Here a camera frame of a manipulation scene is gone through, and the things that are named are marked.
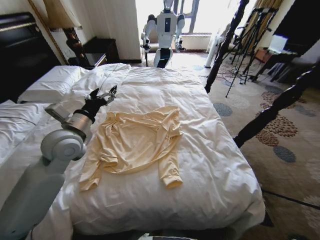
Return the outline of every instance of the lamp base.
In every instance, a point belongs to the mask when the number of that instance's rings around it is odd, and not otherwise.
[[[77,33],[74,28],[63,28],[64,34],[66,35],[66,44],[74,52],[82,66],[88,66],[89,61],[86,57],[85,50],[82,46],[81,41],[78,39]]]

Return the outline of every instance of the yellow shirt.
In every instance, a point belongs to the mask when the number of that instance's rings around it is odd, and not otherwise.
[[[146,114],[108,112],[91,141],[80,178],[80,190],[96,187],[101,170],[131,174],[158,162],[167,188],[182,184],[176,145],[182,133],[179,108],[160,107]]]

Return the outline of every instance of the floor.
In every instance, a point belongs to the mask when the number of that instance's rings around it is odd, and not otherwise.
[[[148,54],[153,66],[154,54]],[[197,75],[203,85],[210,69],[204,68],[206,53],[174,53],[167,68]],[[233,79],[231,60],[227,57],[208,94],[213,106],[232,136],[290,85],[270,82],[267,71],[257,83],[239,84],[237,77],[227,98]],[[145,67],[146,63],[135,64]],[[261,64],[254,61],[249,73]],[[256,137],[247,141],[241,151],[251,165],[262,188],[303,203],[264,193],[271,220],[270,226],[258,225],[248,230],[243,240],[319,240],[320,239],[320,90],[308,88],[300,100],[283,109]]]

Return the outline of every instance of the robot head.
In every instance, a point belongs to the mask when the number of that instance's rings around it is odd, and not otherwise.
[[[174,3],[174,0],[163,0],[164,10],[170,11],[173,3]]]

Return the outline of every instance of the headboard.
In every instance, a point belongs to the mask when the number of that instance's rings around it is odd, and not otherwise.
[[[0,52],[0,103],[60,65],[30,12],[0,15]]]

